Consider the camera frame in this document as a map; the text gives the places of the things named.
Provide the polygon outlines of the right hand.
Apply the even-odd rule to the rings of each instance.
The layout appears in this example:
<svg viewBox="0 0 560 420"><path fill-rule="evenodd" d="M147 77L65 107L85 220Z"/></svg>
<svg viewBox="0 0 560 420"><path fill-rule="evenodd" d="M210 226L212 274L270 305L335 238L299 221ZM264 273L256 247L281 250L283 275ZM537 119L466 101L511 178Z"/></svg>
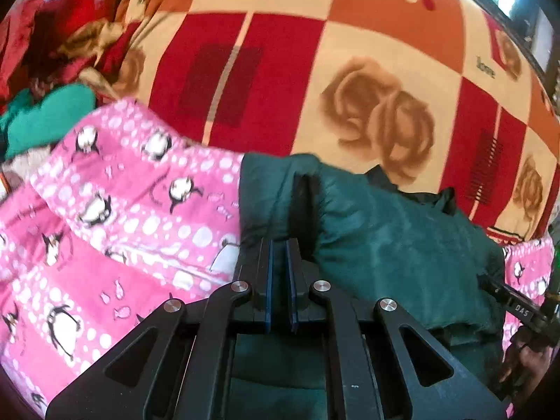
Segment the right hand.
<svg viewBox="0 0 560 420"><path fill-rule="evenodd" d="M551 346L534 350L531 344L535 341L531 329L520 327L511 338L498 373L500 384L508 380L513 383L510 398L515 411L525 404L548 372L556 351Z"/></svg>

